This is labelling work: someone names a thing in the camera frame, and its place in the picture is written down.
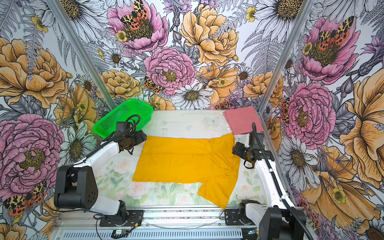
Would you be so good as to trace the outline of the green plastic basket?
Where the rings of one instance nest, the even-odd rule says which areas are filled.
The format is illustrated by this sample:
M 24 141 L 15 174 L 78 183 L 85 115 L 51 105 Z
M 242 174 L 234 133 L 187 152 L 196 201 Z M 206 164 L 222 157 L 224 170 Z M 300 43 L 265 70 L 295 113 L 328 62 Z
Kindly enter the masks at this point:
M 154 108 L 147 103 L 136 99 L 126 100 L 100 119 L 93 126 L 93 132 L 105 139 L 116 130 L 117 122 L 124 122 L 133 115 L 140 116 L 140 120 L 133 118 L 129 122 L 135 120 L 138 122 L 137 130 L 141 130 L 151 120 L 153 112 Z

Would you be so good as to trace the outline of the yellow t shirt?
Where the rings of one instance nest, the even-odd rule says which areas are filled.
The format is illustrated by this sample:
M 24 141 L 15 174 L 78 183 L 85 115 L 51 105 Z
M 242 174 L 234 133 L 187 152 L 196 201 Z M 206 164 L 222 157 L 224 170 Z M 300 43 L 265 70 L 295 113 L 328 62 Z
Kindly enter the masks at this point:
M 239 175 L 235 143 L 233 134 L 211 139 L 148 137 L 133 181 L 200 183 L 198 195 L 225 209 Z

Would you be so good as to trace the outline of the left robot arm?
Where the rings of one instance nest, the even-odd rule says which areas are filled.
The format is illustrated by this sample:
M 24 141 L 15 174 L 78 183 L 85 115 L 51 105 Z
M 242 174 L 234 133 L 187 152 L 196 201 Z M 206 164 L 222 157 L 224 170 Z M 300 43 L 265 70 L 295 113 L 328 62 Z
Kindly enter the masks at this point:
M 137 130 L 138 121 L 117 122 L 116 130 L 99 147 L 73 165 L 58 168 L 54 205 L 60 209 L 82 210 L 103 217 L 114 225 L 128 220 L 126 205 L 121 200 L 101 196 L 95 174 L 114 156 L 126 150 L 133 153 L 147 135 Z

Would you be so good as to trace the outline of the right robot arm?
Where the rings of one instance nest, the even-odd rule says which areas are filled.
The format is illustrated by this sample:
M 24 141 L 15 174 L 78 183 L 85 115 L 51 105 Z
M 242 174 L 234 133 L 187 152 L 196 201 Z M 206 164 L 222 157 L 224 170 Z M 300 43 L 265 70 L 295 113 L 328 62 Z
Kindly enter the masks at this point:
M 264 134 L 251 132 L 239 138 L 233 154 L 241 158 L 240 172 L 250 181 L 256 177 L 262 196 L 256 197 L 251 189 L 235 189 L 240 200 L 234 213 L 226 213 L 226 224 L 249 227 L 243 234 L 249 240 L 312 240 L 308 216 L 302 207 L 291 199 L 271 151 L 264 145 Z

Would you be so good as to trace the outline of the folded pink t shirt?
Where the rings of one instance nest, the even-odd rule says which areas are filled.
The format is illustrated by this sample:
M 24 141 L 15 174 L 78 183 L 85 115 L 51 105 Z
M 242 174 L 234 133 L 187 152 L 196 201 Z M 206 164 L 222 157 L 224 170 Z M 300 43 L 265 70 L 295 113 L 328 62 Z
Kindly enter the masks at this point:
M 234 135 L 251 133 L 253 123 L 256 124 L 258 133 L 264 131 L 261 119 L 252 106 L 227 110 L 223 112 L 223 115 Z

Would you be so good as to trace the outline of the small green circuit board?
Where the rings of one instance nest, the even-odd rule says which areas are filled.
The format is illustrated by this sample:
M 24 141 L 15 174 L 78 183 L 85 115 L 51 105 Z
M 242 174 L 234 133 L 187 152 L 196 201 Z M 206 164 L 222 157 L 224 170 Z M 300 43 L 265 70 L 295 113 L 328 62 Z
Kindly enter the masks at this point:
M 126 234 L 125 230 L 113 230 L 111 234 L 112 239 L 120 239 L 124 238 Z

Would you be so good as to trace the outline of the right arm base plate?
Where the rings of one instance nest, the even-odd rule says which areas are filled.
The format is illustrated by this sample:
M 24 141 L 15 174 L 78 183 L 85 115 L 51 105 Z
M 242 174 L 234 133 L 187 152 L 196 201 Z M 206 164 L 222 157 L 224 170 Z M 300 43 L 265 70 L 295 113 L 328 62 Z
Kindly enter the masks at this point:
M 225 209 L 224 215 L 226 226 L 249 225 L 249 221 L 245 219 L 244 214 L 239 209 Z

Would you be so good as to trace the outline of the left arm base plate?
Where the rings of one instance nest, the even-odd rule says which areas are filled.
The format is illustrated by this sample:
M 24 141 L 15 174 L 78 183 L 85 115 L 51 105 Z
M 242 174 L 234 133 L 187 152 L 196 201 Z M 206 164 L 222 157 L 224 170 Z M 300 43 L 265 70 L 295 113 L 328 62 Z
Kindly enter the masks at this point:
M 143 210 L 127 210 L 125 214 L 105 216 L 100 227 L 139 227 L 142 224 Z

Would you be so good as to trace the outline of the aluminium front rail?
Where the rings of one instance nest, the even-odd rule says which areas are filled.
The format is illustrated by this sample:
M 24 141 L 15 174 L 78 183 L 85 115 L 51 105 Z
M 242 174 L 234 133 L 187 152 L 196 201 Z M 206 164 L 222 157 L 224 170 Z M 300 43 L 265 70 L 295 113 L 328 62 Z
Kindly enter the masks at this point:
M 54 227 L 53 240 L 110 240 L 114 232 L 127 231 L 127 240 L 256 240 L 256 225 L 230 225 L 226 212 L 213 206 L 139 206 L 142 212 L 124 226 L 101 225 L 92 213 L 63 213 Z

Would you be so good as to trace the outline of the right aluminium corner post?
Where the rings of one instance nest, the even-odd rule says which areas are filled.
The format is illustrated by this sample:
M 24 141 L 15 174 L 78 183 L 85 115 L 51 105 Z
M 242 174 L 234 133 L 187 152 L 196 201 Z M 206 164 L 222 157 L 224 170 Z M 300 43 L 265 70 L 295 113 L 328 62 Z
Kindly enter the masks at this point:
M 263 113 L 264 109 L 267 106 L 267 103 L 269 102 L 272 96 L 274 88 L 278 84 L 279 78 L 284 68 L 284 64 L 288 60 L 290 56 L 290 52 L 293 49 L 295 43 L 297 42 L 299 34 L 301 33 L 302 29 L 305 27 L 306 20 L 309 17 L 314 4 L 315 4 L 315 1 L 307 0 L 307 1 L 304 1 L 301 6 L 297 19 L 294 23 L 293 29 L 287 37 L 286 44 L 283 48 L 282 53 L 280 54 L 277 65 L 271 76 L 270 84 L 267 86 L 266 91 L 259 104 L 259 107 L 257 110 L 259 115 Z

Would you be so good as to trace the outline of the aluminium corner post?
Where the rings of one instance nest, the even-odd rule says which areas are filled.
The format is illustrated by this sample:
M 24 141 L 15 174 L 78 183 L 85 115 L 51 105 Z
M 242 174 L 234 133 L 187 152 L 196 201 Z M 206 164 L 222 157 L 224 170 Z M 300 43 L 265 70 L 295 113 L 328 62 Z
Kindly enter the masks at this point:
M 97 86 L 98 90 L 100 91 L 102 97 L 104 98 L 105 102 L 107 103 L 110 110 L 113 110 L 117 107 L 115 104 L 113 98 L 111 97 L 106 85 L 104 84 L 96 66 L 92 62 L 85 46 L 82 43 L 81 38 L 79 37 L 76 28 L 72 24 L 70 18 L 66 14 L 64 8 L 61 5 L 60 1 L 48 1 L 47 5 L 49 6 L 50 10 L 52 11 L 53 15 L 56 17 L 59 25 L 61 26 L 61 29 L 67 34 L 69 41 L 71 42 L 72 46 L 74 47 L 75 51 L 77 52 L 78 56 L 80 57 L 82 63 L 85 65 L 89 75 L 92 77 L 92 79 L 95 82 L 95 85 Z
M 284 68 L 284 64 L 288 60 L 290 56 L 290 52 L 293 49 L 295 43 L 297 42 L 299 34 L 301 33 L 302 29 L 305 27 L 306 20 L 309 17 L 314 4 L 315 4 L 315 1 L 307 0 L 307 1 L 304 1 L 301 6 L 297 19 L 294 23 L 293 29 L 287 37 L 286 44 L 283 48 L 282 53 L 280 54 L 277 65 L 271 76 L 270 84 L 267 86 L 266 91 L 259 104 L 259 107 L 257 110 L 259 115 L 263 113 L 264 109 L 267 106 L 267 103 L 269 102 L 272 96 L 274 88 L 278 84 L 279 78 Z

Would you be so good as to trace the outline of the left aluminium corner post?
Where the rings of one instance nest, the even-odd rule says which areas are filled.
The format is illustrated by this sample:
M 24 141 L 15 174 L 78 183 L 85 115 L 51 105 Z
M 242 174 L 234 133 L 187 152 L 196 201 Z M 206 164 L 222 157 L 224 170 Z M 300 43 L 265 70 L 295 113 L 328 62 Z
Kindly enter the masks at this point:
M 48 1 L 47 5 L 49 6 L 50 10 L 52 11 L 53 15 L 56 17 L 59 25 L 61 26 L 61 29 L 67 34 L 69 41 L 71 42 L 72 46 L 74 47 L 75 51 L 77 52 L 78 56 L 80 57 L 82 63 L 85 65 L 89 75 L 92 77 L 92 79 L 95 82 L 95 85 L 97 86 L 98 90 L 100 91 L 102 97 L 104 98 L 105 102 L 107 103 L 110 110 L 113 110 L 117 107 L 115 104 L 113 98 L 111 97 L 106 85 L 104 84 L 96 66 L 92 62 L 85 46 L 82 43 L 81 38 L 79 37 L 76 28 L 72 24 L 70 18 L 66 14 L 64 8 L 61 5 L 60 1 Z

